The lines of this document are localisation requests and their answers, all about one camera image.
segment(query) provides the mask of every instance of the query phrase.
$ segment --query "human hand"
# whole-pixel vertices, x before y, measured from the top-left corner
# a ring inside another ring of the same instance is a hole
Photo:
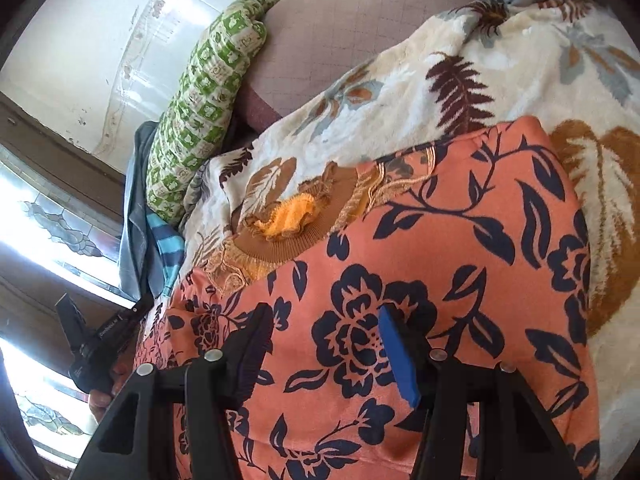
[[[92,415],[98,423],[100,423],[104,417],[104,412],[107,411],[111,401],[120,393],[124,383],[129,379],[131,371],[130,365],[121,361],[116,362],[111,369],[111,376],[113,377],[111,395],[99,392],[98,390],[91,390],[89,393],[89,410],[91,410]]]

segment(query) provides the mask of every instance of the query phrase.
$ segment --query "silver rivet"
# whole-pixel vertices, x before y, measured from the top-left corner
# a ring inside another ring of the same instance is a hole
[[[204,358],[210,363],[220,361],[220,359],[222,359],[222,350],[218,350],[217,348],[209,350],[206,354],[204,354]]]
[[[500,370],[502,370],[503,372],[505,372],[507,374],[513,374],[514,371],[516,371],[516,367],[514,365],[512,365],[511,363],[506,363],[506,362],[502,361],[500,363]]]
[[[429,357],[434,361],[446,361],[449,355],[442,348],[434,348],[429,352]]]
[[[137,369],[136,373],[141,376],[149,375],[154,371],[154,366],[151,363],[142,363]]]

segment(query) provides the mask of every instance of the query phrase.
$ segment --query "orange floral garment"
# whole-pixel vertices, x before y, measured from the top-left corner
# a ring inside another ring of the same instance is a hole
[[[299,202],[250,219],[187,275],[136,363],[184,364],[268,303],[273,346],[253,397],[228,414],[243,477],[405,480],[422,421],[401,399],[378,334],[379,307],[394,304],[422,316],[431,345],[463,362],[515,364],[594,479],[587,230],[538,121],[327,168]],[[291,218],[298,228],[283,228]],[[184,410],[175,417],[186,479]],[[474,476],[477,431],[470,406],[463,478]]]

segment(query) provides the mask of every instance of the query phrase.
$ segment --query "green checkered pillow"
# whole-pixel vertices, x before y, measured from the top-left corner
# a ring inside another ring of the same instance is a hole
[[[160,118],[146,174],[146,201],[176,225],[200,165],[225,138],[236,93],[267,31],[257,21],[279,0],[236,0],[203,33]]]

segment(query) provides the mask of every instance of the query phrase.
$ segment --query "blue striped cloth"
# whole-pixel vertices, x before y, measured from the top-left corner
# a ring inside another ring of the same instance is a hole
[[[167,222],[156,213],[146,208],[146,224],[156,242],[156,249],[162,261],[164,274],[164,289],[162,296],[167,297],[174,288],[175,280],[180,273],[180,266],[184,260],[184,239]]]

